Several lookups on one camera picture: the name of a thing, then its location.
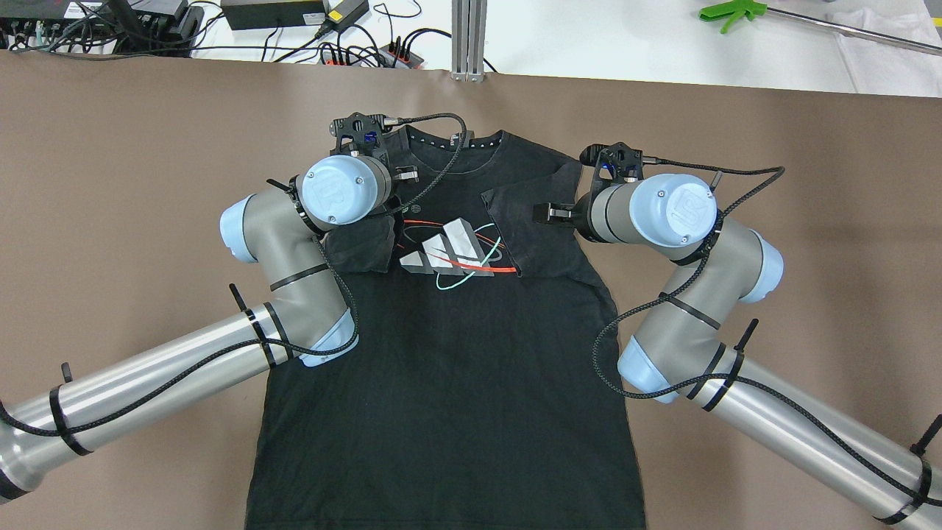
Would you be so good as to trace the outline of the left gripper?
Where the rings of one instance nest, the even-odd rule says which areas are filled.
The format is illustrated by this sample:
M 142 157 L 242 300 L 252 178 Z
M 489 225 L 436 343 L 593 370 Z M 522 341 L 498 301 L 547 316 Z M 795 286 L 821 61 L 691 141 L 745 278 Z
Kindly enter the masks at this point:
M 375 202 L 388 202 L 396 194 L 398 183 L 417 183 L 419 181 L 417 167 L 396 167 L 391 170 L 386 151 L 373 151 L 372 158 L 375 161 L 375 180 L 377 184 L 377 199 Z

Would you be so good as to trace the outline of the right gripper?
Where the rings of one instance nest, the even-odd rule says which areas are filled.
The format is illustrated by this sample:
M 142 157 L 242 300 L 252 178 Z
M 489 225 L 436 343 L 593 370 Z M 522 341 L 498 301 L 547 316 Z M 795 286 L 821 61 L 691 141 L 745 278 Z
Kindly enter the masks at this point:
M 591 195 L 582 195 L 575 204 L 535 204 L 533 222 L 537 224 L 573 224 L 583 239 L 598 239 L 591 222 Z

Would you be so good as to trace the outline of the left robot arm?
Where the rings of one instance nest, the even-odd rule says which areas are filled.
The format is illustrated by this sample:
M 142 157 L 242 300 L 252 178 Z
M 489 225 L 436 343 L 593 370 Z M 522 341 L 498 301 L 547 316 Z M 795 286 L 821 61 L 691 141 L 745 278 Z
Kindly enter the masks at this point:
M 272 299 L 250 308 L 232 286 L 235 315 L 91 375 L 74 378 L 62 364 L 60 385 L 3 407 L 2 502 L 36 490 L 56 467 L 279 364 L 320 364 L 353 349 L 353 298 L 321 239 L 384 214 L 397 185 L 417 179 L 413 166 L 354 151 L 227 208 L 223 241 L 239 261 L 261 265 Z

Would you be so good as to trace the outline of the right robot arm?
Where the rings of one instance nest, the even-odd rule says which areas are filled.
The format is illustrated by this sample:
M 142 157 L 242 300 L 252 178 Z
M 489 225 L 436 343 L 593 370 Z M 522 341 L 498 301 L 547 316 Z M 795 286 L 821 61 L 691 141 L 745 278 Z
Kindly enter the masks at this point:
M 603 185 L 575 204 L 539 202 L 533 219 L 646 246 L 676 266 L 617 362 L 636 398 L 691 400 L 893 529 L 940 527 L 939 469 L 720 340 L 738 305 L 777 288 L 784 261 L 721 213 L 706 182 L 658 174 Z

